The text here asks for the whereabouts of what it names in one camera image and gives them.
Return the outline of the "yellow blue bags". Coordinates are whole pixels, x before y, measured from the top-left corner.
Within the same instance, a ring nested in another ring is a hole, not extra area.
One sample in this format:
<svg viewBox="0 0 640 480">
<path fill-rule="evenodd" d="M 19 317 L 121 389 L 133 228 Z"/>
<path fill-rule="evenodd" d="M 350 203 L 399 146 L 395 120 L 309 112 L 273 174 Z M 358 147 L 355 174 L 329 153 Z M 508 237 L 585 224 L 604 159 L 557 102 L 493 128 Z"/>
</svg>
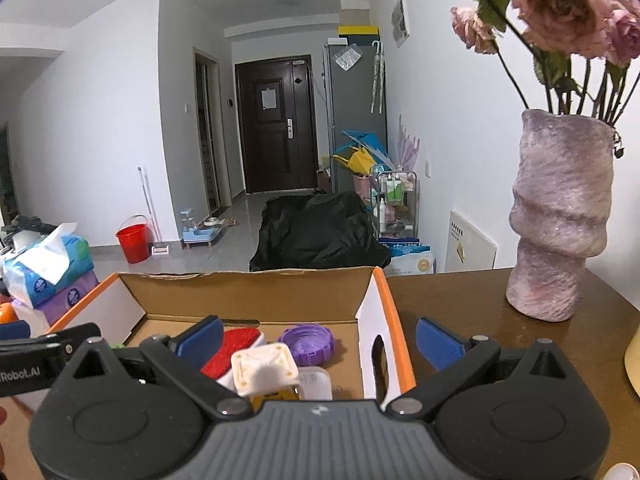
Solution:
<svg viewBox="0 0 640 480">
<path fill-rule="evenodd" d="M 332 159 L 359 177 L 369 177 L 374 170 L 390 171 L 394 163 L 373 132 L 343 130 L 347 143 L 337 148 Z"/>
</svg>

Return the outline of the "black covered chair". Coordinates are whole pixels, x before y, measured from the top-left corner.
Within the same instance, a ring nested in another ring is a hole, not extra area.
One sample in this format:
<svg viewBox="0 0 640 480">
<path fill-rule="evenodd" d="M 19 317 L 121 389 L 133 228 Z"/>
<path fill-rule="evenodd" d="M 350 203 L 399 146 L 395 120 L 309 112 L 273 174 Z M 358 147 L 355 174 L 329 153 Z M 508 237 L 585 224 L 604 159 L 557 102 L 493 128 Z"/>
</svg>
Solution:
<svg viewBox="0 0 640 480">
<path fill-rule="evenodd" d="M 372 214 L 356 193 L 285 195 L 268 200 L 262 210 L 248 268 L 384 268 L 390 260 L 390 250 L 376 237 Z"/>
</svg>

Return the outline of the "white tape roll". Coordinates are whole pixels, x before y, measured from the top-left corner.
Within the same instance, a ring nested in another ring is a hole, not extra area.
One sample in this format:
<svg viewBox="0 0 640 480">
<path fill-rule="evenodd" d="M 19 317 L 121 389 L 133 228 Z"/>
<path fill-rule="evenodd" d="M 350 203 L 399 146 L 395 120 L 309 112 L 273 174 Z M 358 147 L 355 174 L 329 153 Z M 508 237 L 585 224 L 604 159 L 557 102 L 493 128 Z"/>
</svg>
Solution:
<svg viewBox="0 0 640 480">
<path fill-rule="evenodd" d="M 640 480 L 640 472 L 634 465 L 618 463 L 608 468 L 602 480 Z"/>
</svg>

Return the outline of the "white yellow cube charger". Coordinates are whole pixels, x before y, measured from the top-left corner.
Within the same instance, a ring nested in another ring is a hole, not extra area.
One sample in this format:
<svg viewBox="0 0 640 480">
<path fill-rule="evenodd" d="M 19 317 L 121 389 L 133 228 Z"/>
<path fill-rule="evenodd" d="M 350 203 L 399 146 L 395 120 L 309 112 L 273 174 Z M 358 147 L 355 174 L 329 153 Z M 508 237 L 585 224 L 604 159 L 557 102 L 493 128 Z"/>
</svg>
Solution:
<svg viewBox="0 0 640 480">
<path fill-rule="evenodd" d="M 233 353 L 231 370 L 238 396 L 257 412 L 266 401 L 299 401 L 299 370 L 288 346 L 263 344 Z"/>
</svg>

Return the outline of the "dark brown door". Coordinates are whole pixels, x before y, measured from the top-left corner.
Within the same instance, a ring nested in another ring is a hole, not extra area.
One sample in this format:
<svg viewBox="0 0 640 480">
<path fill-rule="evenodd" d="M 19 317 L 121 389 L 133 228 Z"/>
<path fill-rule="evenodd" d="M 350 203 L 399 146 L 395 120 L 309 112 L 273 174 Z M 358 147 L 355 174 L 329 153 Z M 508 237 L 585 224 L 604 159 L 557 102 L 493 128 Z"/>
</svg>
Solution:
<svg viewBox="0 0 640 480">
<path fill-rule="evenodd" d="M 311 56 L 240 63 L 235 82 L 246 192 L 314 188 L 318 144 Z"/>
</svg>

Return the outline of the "red bucket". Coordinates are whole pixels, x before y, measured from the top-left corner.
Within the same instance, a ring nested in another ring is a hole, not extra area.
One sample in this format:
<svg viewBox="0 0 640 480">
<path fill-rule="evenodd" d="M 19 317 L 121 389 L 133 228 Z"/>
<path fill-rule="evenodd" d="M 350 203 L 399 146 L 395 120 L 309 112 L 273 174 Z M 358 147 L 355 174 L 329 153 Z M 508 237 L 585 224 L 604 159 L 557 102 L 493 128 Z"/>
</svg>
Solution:
<svg viewBox="0 0 640 480">
<path fill-rule="evenodd" d="M 151 257 L 149 221 L 144 214 L 134 214 L 122 222 L 116 238 L 129 264 L 142 263 Z"/>
</svg>

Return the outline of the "purple bottle cap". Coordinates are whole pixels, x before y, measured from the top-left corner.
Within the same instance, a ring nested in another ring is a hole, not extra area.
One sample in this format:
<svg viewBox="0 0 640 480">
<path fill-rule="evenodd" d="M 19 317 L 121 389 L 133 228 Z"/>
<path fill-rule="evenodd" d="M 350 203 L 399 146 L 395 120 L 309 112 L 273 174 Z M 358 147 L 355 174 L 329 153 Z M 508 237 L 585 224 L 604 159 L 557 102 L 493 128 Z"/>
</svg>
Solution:
<svg viewBox="0 0 640 480">
<path fill-rule="evenodd" d="M 298 367 L 322 366 L 335 350 L 332 332 L 320 324 L 296 325 L 285 330 L 278 341 L 291 351 Z"/>
</svg>

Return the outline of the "orange fruit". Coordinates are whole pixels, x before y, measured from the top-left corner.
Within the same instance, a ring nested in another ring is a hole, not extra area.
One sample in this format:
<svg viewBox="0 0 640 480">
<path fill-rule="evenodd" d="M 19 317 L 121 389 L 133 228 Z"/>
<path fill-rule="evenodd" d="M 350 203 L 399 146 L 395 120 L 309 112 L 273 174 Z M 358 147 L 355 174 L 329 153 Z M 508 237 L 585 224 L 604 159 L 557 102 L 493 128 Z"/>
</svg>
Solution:
<svg viewBox="0 0 640 480">
<path fill-rule="evenodd" d="M 10 302 L 0 304 L 0 324 L 11 324 L 18 321 L 18 317 L 14 312 L 13 306 Z"/>
</svg>

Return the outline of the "red cardboard box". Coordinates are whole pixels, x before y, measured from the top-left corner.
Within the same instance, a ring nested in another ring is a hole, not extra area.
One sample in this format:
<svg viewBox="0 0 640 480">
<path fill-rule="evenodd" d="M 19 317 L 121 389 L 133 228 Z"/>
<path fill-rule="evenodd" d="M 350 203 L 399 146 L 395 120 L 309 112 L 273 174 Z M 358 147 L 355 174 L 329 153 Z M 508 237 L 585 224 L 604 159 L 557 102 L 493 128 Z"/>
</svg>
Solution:
<svg viewBox="0 0 640 480">
<path fill-rule="evenodd" d="M 334 396 L 381 405 L 416 386 L 404 331 L 379 268 L 113 273 L 53 325 L 93 322 L 110 344 L 175 336 L 207 315 L 224 326 L 256 326 L 267 340 L 299 324 L 329 327 L 336 339 L 326 367 Z"/>
</svg>

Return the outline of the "red white lint brush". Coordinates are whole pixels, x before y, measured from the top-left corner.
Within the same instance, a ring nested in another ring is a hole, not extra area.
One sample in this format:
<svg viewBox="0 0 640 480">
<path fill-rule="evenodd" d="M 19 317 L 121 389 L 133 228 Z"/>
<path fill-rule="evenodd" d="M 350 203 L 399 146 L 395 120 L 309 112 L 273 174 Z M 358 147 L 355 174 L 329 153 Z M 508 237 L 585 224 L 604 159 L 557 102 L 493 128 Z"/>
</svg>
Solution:
<svg viewBox="0 0 640 480">
<path fill-rule="evenodd" d="M 232 356 L 237 351 L 259 347 L 265 343 L 264 333 L 255 327 L 225 330 L 220 349 L 201 368 L 201 372 L 206 377 L 215 379 L 224 388 L 234 391 Z"/>
</svg>

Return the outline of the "white cotton swab box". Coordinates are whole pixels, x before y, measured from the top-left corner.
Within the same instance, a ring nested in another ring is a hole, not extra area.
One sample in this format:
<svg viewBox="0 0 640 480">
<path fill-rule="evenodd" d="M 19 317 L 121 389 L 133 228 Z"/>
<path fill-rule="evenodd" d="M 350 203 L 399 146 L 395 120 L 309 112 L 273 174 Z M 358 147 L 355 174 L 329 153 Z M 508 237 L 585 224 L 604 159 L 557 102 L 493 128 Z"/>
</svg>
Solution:
<svg viewBox="0 0 640 480">
<path fill-rule="evenodd" d="M 300 398 L 304 401 L 332 401 L 333 388 L 330 374 L 320 366 L 298 369 Z"/>
</svg>

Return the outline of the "metal storage rack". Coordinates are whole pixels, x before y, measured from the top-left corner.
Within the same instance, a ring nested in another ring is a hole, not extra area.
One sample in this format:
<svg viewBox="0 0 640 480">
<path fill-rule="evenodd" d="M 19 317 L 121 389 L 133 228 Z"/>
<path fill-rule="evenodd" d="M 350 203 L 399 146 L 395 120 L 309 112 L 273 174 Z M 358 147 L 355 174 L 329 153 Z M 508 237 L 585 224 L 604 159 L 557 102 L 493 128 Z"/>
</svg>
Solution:
<svg viewBox="0 0 640 480">
<path fill-rule="evenodd" d="M 378 237 L 417 238 L 419 180 L 413 171 L 384 171 L 375 166 L 370 174 L 373 226 Z"/>
</svg>

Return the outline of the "blue tissue pack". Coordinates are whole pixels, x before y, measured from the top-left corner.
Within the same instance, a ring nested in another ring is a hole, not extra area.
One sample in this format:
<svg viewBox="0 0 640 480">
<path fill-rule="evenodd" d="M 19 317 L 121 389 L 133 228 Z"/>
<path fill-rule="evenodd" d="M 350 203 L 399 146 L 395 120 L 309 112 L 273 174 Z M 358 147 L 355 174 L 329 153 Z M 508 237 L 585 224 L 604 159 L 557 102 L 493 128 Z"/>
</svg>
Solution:
<svg viewBox="0 0 640 480">
<path fill-rule="evenodd" d="M 76 222 L 62 223 L 3 260 L 1 275 L 14 299 L 38 307 L 93 270 L 89 244 L 76 229 Z"/>
</svg>

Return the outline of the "grey refrigerator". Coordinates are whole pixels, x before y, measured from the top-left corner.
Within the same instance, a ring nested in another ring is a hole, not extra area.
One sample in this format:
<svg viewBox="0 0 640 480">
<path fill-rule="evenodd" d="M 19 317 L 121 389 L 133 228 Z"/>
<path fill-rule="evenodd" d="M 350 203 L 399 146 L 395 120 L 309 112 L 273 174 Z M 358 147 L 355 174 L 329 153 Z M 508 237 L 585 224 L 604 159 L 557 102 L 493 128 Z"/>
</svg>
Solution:
<svg viewBox="0 0 640 480">
<path fill-rule="evenodd" d="M 375 55 L 376 47 L 372 44 L 324 46 L 324 88 L 334 193 L 354 189 L 352 174 L 332 157 L 340 148 L 352 143 L 344 131 L 374 133 L 382 147 L 388 150 L 386 110 L 378 111 L 378 99 L 375 99 L 374 112 L 371 112 Z"/>
</svg>

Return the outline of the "yellow thermos jug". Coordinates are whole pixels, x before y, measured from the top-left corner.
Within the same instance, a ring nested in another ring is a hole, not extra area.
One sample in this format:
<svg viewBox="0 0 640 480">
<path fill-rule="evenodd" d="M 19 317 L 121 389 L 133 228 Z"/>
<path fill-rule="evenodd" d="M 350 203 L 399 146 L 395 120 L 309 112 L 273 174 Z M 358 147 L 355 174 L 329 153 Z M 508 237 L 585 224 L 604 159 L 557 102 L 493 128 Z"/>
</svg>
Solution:
<svg viewBox="0 0 640 480">
<path fill-rule="evenodd" d="M 628 344 L 624 365 L 631 387 L 634 388 L 637 396 L 640 396 L 640 326 Z"/>
</svg>

